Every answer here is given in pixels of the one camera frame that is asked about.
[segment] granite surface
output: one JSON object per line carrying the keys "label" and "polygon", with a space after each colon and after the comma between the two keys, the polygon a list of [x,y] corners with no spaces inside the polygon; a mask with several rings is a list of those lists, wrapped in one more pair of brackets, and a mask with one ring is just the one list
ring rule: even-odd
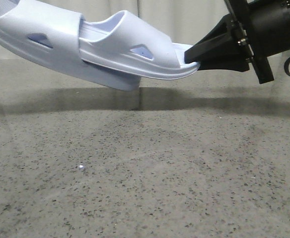
{"label": "granite surface", "polygon": [[290,238],[290,78],[122,92],[0,60],[0,238]]}

